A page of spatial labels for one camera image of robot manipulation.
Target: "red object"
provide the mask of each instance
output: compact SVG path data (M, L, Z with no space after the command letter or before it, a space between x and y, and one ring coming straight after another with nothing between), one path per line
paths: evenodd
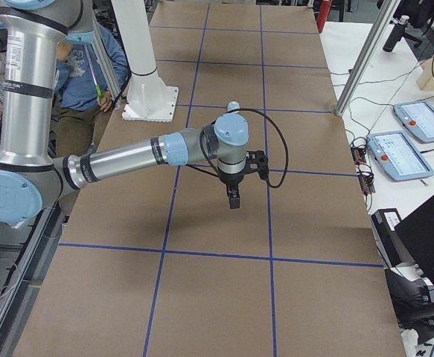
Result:
M319 15L316 19L316 25L318 27L319 33L321 33L324 29L324 25L326 23L326 20L328 19L332 4L332 0L323 0L323 2L321 3L321 7L319 8Z

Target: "hand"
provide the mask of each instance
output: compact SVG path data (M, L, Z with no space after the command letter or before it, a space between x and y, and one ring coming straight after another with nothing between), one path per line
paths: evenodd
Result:
M112 107L111 92L109 90L107 90L103 93L103 95L104 95L104 97L101 101L99 101L99 98L98 98L98 103L100 105L100 110L102 110L103 112L107 112Z
M71 43L58 43L58 51L56 58L61 62L66 62L68 60L68 55L71 52L73 45Z

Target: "green marker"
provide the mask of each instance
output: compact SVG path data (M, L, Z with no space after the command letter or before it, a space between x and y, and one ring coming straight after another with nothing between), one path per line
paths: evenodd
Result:
M99 99L99 103L100 103L104 99L104 94L103 94L103 91L101 91L100 86L96 80L95 69L92 66L91 56L89 56L88 45L84 45L84 51L86 52L86 57L88 57L89 68L91 69L92 81L95 83L96 93L98 93L98 99Z

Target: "white pillar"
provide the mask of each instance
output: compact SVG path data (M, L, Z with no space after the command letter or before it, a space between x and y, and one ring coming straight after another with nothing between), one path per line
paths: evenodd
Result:
M157 73L144 1L112 0L112 6L133 72L123 118L172 121L179 89L167 87Z

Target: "robotic arm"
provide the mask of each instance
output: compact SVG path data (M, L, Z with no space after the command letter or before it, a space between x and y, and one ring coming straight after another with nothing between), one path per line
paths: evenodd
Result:
M0 146L0 222L15 225L88 183L159 164L185 165L218 158L230 207L247 173L267 179L263 152L247 152L248 126L227 113L201 131L183 129L128 147L53 160L48 136L57 44L92 41L91 0L1 0L7 67Z

